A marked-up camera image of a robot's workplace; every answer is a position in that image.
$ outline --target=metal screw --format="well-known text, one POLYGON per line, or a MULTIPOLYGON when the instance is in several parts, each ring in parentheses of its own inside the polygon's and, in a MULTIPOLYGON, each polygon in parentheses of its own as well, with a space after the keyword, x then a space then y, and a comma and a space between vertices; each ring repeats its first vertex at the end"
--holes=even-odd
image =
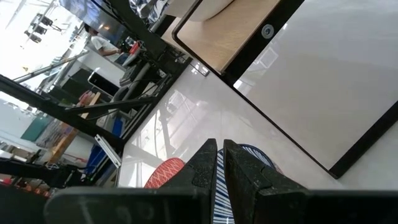
POLYGON ((265 39, 271 39, 272 36, 274 36, 274 27, 270 24, 266 24, 261 30, 261 35, 265 39))

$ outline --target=black metal frame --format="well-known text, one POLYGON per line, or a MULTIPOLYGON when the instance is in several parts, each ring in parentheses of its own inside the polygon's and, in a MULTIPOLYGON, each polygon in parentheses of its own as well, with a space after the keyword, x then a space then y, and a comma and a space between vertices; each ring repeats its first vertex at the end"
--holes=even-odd
POLYGON ((394 104, 377 122, 359 139, 346 154, 331 168, 327 169, 318 162, 308 151, 306 151, 296 140, 290 137, 282 128, 280 128, 273 120, 262 112, 254 103, 247 99, 241 92, 233 86, 243 73, 249 68, 250 64, 258 57, 262 50, 268 45, 273 37, 264 38, 262 29, 265 25, 270 24, 274 28, 274 35, 280 31, 292 14, 300 7, 303 0, 280 0, 274 10, 261 23, 259 28, 253 33, 251 38, 243 45, 237 56, 226 67, 222 74, 212 68, 206 61, 197 55, 189 46, 187 46, 178 37, 178 33, 189 20, 190 16, 195 12, 203 0, 196 0, 188 12, 182 17, 172 32, 173 40, 176 41, 185 51, 199 60, 204 66, 213 72, 218 78, 223 80, 236 94, 249 103, 258 113, 265 117, 268 122, 274 125, 283 135, 291 140, 299 149, 301 149, 308 157, 316 162, 323 170, 332 177, 340 178, 397 120, 398 120, 398 102, 394 104))

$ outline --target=striped fabric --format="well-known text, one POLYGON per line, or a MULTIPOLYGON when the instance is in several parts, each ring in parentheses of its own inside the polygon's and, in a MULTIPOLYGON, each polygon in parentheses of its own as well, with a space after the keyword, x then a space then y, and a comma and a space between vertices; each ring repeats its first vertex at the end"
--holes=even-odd
MULTIPOLYGON (((247 144, 239 144, 244 150, 250 152, 254 157, 261 160, 266 165, 275 169, 272 161, 258 148, 247 144)), ((217 154, 217 182, 216 182, 216 200, 214 209, 214 224, 235 223, 231 202, 229 202, 228 191, 224 178, 224 151, 221 149, 217 154)))

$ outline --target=man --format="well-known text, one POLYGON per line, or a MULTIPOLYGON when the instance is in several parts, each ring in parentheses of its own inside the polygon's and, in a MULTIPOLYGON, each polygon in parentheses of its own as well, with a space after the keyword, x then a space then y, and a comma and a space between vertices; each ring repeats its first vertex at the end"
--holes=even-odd
POLYGON ((87 24, 85 24, 85 30, 87 33, 91 34, 91 43, 93 43, 100 55, 120 65, 126 61, 128 54, 122 53, 121 49, 118 49, 109 43, 108 40, 100 37, 98 32, 87 24))

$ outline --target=person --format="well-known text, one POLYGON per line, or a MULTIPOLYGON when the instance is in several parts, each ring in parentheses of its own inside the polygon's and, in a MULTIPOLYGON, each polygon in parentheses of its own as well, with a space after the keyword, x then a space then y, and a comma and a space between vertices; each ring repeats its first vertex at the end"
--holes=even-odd
POLYGON ((109 43, 105 38, 100 37, 98 32, 87 24, 85 24, 85 30, 87 33, 91 34, 91 43, 93 43, 100 55, 119 65, 122 65, 126 61, 128 54, 122 53, 121 49, 109 43))

